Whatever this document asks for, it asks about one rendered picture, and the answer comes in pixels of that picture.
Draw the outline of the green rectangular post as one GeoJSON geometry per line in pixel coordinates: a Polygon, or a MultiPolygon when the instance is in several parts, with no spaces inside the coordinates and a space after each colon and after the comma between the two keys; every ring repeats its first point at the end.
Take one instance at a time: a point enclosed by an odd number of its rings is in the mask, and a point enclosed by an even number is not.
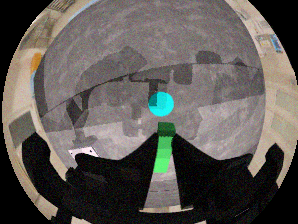
{"type": "Polygon", "coordinates": [[[170,153],[172,153],[172,145],[174,135],[176,135],[176,128],[174,128],[173,123],[161,123],[161,121],[158,121],[157,135],[157,156],[153,172],[166,173],[169,168],[170,153]]]}

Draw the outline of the cyan circle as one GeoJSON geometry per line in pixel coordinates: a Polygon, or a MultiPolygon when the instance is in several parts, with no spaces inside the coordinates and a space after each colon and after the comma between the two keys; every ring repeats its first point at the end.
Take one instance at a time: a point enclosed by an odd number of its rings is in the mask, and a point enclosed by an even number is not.
{"type": "Polygon", "coordinates": [[[154,115],[168,115],[173,108],[172,97],[170,97],[168,93],[157,92],[156,95],[152,95],[152,97],[150,97],[149,107],[150,111],[152,111],[154,115]]]}

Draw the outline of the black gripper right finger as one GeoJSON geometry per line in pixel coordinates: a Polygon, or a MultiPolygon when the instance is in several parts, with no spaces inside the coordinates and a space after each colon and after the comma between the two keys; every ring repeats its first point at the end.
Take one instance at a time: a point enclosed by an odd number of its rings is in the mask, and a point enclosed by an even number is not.
{"type": "Polygon", "coordinates": [[[174,135],[172,145],[174,171],[176,171],[178,193],[180,193],[181,210],[194,208],[193,204],[204,196],[220,177],[230,175],[238,169],[247,167],[253,153],[233,159],[217,160],[206,155],[193,144],[182,139],[178,133],[174,135]]]}

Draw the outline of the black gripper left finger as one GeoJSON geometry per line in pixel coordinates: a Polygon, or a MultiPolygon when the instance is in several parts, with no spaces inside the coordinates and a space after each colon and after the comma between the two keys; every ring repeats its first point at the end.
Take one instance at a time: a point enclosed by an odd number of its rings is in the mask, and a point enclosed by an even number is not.
{"type": "Polygon", "coordinates": [[[124,159],[102,159],[88,153],[77,153],[74,160],[84,176],[93,177],[102,183],[132,189],[138,209],[144,210],[146,196],[152,183],[157,145],[158,135],[154,133],[140,148],[134,149],[134,152],[129,153],[124,159]]]}

